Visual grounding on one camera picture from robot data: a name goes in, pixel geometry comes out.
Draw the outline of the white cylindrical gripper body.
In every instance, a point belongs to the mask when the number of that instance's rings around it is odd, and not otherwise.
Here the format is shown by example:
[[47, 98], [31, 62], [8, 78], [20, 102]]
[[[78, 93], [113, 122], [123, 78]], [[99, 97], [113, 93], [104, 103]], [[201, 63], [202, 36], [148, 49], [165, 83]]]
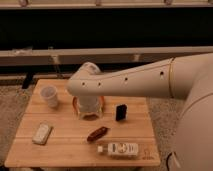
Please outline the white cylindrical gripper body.
[[101, 102], [97, 96], [78, 96], [77, 109], [80, 119], [84, 119], [86, 116], [92, 115], [100, 118], [102, 115]]

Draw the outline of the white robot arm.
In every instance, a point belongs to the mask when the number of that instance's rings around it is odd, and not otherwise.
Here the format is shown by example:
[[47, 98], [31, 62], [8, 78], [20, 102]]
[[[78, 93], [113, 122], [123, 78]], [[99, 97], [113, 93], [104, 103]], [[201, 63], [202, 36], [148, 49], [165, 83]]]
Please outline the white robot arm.
[[171, 58], [107, 74], [86, 62], [68, 80], [67, 91], [77, 97], [183, 99], [170, 171], [213, 171], [213, 53]]

